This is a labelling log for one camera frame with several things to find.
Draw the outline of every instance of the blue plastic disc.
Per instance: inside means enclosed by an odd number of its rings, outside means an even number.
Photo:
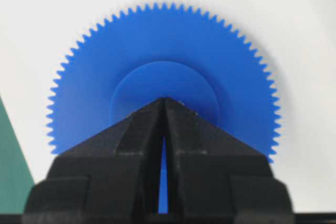
[[[61,153],[158,97],[274,154],[279,118],[269,72],[238,31],[184,6],[137,9],[84,36],[52,88],[53,153]]]

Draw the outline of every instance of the black clamp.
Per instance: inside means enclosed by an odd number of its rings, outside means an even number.
[[[167,146],[169,213],[158,214]],[[172,99],[158,99],[59,155],[24,224],[295,222],[265,156]]]

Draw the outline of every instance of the plastic gear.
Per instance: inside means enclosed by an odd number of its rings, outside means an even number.
[[[256,148],[275,154],[280,116],[270,72],[232,26],[184,6],[137,7],[77,42],[51,90],[48,134],[59,154],[158,97],[172,97]]]

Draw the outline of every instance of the gear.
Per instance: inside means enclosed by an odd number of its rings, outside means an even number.
[[[245,37],[191,7],[146,5],[83,36],[51,90],[50,142],[59,154],[158,97],[181,101],[264,155],[280,116],[270,72]]]

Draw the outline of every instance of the gear tooth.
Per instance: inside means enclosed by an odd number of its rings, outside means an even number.
[[[198,9],[196,10],[196,14],[201,15],[201,14],[202,14],[202,10],[201,10],[200,8],[198,8]]]
[[[69,65],[69,64],[68,64],[68,63],[65,63],[65,62],[62,62],[62,63],[61,63],[61,66],[62,66],[64,69],[66,69],[66,68],[68,67],[68,65]]]
[[[193,7],[192,7],[192,6],[189,6],[187,12],[188,12],[188,13],[193,13]]]
[[[59,75],[59,76],[62,76],[64,74],[64,71],[62,70],[57,70],[56,73]]]
[[[54,108],[55,108],[55,105],[54,105],[54,104],[51,104],[51,105],[48,105],[48,106],[47,106],[47,109],[50,109],[50,110],[54,110]]]
[[[238,38],[239,30],[238,30],[238,29],[234,30],[234,31],[233,31],[233,34],[235,35],[235,37]]]
[[[271,94],[274,94],[274,93],[278,92],[278,90],[275,89],[275,88],[270,88],[269,90],[270,90]]]
[[[159,6],[157,4],[157,2],[154,3],[154,6],[153,6],[153,10],[158,10],[159,9]]]
[[[279,123],[274,123],[274,128],[275,128],[275,129],[281,128],[281,124],[279,124]]]
[[[116,22],[118,20],[118,17],[115,14],[112,14],[112,22]]]
[[[231,31],[231,29],[232,29],[232,24],[229,24],[229,25],[226,27],[226,29],[227,29],[228,31]]]
[[[277,102],[279,101],[279,98],[278,97],[271,97],[271,101],[274,103],[274,102]]]
[[[264,70],[265,68],[267,68],[267,64],[261,64],[260,63],[260,67],[261,67],[262,70]]]
[[[120,11],[120,18],[125,18],[125,17],[126,17],[125,13],[121,10]]]
[[[53,149],[52,151],[51,151],[51,153],[52,154],[59,154],[59,150],[58,150],[59,148],[56,146],[56,148],[55,149]]]
[[[275,83],[275,81],[274,80],[267,80],[267,83],[268,83],[269,86],[271,86],[272,84]]]
[[[83,42],[78,41],[78,40],[76,41],[76,44],[77,44],[78,48],[81,48],[84,45]]]
[[[244,42],[244,40],[246,39],[246,36],[242,35],[239,39]]]
[[[245,43],[245,45],[246,45],[247,48],[250,48],[252,43],[249,41],[248,43]]]
[[[48,128],[53,128],[54,127],[54,122],[51,122],[51,123],[47,123],[46,124],[46,126],[48,127]]]
[[[100,31],[100,30],[103,29],[103,26],[100,23],[97,23],[97,29],[98,29],[98,31]]]
[[[163,3],[163,5],[162,5],[162,9],[163,9],[163,10],[167,10],[167,9],[168,9],[166,2]]]
[[[73,56],[70,56],[70,55],[65,55],[65,58],[69,61],[69,62],[72,62],[74,60],[74,57]]]
[[[258,52],[258,49],[257,48],[255,48],[255,49],[252,49],[252,50],[250,50],[251,51],[251,53],[253,54],[253,55],[256,55],[256,53]]]
[[[273,137],[279,137],[279,136],[281,136],[279,132],[276,131],[273,132]]]
[[[271,143],[271,146],[279,146],[279,143],[273,139],[272,143]]]
[[[93,30],[92,28],[89,29],[90,35],[92,36],[93,34],[95,34],[95,30]]]
[[[49,118],[49,119],[54,119],[53,113],[47,114],[46,117]]]
[[[58,87],[52,87],[52,88],[50,88],[50,90],[51,90],[52,92],[56,93],[57,90],[58,90]]]
[[[211,19],[210,19],[211,22],[217,22],[217,15],[214,15]]]
[[[171,5],[170,9],[171,9],[171,10],[176,10],[176,4],[173,3],[173,4]]]
[[[184,4],[182,4],[182,5],[179,6],[178,9],[179,9],[180,11],[184,12],[184,8],[185,8],[185,7],[184,7]]]
[[[55,99],[56,99],[56,96],[55,96],[55,95],[52,95],[52,96],[48,97],[48,99],[49,99],[50,101],[54,102]]]
[[[277,105],[273,105],[273,108],[274,108],[274,111],[277,111],[277,110],[280,110],[281,107],[280,106],[277,106]]]
[[[54,81],[54,83],[56,83],[57,85],[59,85],[61,79],[54,79],[53,81]]]
[[[276,154],[277,154],[277,152],[276,152],[275,150],[270,149],[270,151],[269,151],[269,155],[276,155]]]
[[[70,48],[70,51],[71,51],[73,54],[75,54],[78,50],[77,50],[76,48],[71,47],[71,48]]]
[[[57,140],[56,139],[51,140],[48,144],[49,145],[57,145]]]
[[[47,133],[47,136],[54,136],[54,131],[50,131]]]
[[[132,8],[128,8],[128,15],[132,15],[132,14],[134,14],[133,9]]]
[[[87,36],[86,34],[83,34],[83,39],[84,39],[84,41],[88,41],[89,40],[89,36]]]
[[[206,19],[209,19],[209,12],[205,12],[205,14],[203,15]]]
[[[104,19],[104,26],[106,26],[109,23],[109,20],[107,18]]]

